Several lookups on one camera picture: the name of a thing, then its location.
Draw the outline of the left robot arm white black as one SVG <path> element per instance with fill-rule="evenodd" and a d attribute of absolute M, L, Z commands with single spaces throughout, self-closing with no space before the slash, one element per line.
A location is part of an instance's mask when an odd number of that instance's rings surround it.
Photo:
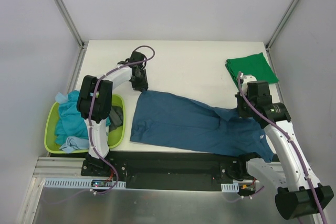
<path fill-rule="evenodd" d="M 89 152 L 83 164 L 86 167 L 85 172 L 93 170 L 99 176 L 110 173 L 111 164 L 106 160 L 110 150 L 106 123 L 112 109 L 112 92 L 125 82 L 130 82 L 135 91 L 147 90 L 147 61 L 148 58 L 143 53 L 134 51 L 130 58 L 120 61 L 114 69 L 100 77 L 84 77 L 77 110 L 84 119 L 89 138 Z"/>

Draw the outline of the dark blue t shirt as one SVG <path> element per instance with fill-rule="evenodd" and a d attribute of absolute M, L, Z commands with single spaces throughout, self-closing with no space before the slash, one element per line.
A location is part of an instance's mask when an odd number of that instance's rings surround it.
<path fill-rule="evenodd" d="M 159 91 L 140 94 L 130 140 L 225 156 L 257 153 L 266 163 L 274 156 L 265 131 L 254 119 L 240 118 L 237 109 Z"/>

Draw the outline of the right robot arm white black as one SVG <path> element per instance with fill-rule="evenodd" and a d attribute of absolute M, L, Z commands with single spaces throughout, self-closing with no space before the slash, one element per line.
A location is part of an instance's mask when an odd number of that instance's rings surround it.
<path fill-rule="evenodd" d="M 237 99 L 238 115 L 254 119 L 271 140 L 284 175 L 274 171 L 257 153 L 239 157 L 236 173 L 242 179 L 251 176 L 272 190 L 276 208 L 286 219 L 319 214 L 327 223 L 325 207 L 334 197 L 329 185 L 322 185 L 298 143 L 286 106 L 274 103 L 269 84 L 254 76 L 239 74 Z"/>

